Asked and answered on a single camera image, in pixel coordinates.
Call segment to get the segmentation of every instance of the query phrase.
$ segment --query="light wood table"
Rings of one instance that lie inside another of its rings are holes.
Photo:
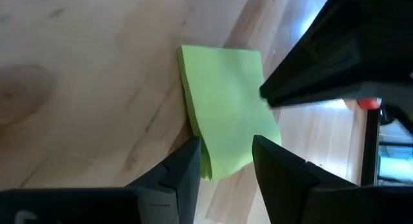
[[[0,0],[0,188],[126,185],[190,135],[179,45],[259,50],[268,76],[325,1]],[[274,115],[285,148],[358,182],[363,111]],[[196,223],[266,222],[252,165],[201,183]]]

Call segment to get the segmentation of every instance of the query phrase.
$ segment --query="black metal frame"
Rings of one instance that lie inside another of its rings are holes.
[[[376,183],[379,149],[379,127],[379,110],[367,111],[363,167],[361,169],[361,186],[374,185]]]
[[[389,141],[380,141],[379,145],[391,146],[391,147],[413,147],[413,143],[396,143],[396,142],[389,142]]]

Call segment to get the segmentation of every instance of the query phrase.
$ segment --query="sticky note pad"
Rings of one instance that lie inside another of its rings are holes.
[[[218,181],[251,163],[256,134],[281,145],[272,112],[259,96],[259,52],[183,45],[178,59],[191,127],[203,140],[204,179]]]

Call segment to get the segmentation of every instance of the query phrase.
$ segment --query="wooden surface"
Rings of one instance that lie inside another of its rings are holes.
[[[259,50],[268,76],[325,1],[0,0],[0,189],[127,184],[190,135],[180,44]],[[365,113],[336,105],[274,115],[285,148],[357,183]],[[252,165],[201,182],[196,223],[268,222]]]

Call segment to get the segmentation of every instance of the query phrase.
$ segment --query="wood knot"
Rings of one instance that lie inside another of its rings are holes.
[[[54,78],[37,65],[0,67],[0,127],[24,120],[50,97]]]

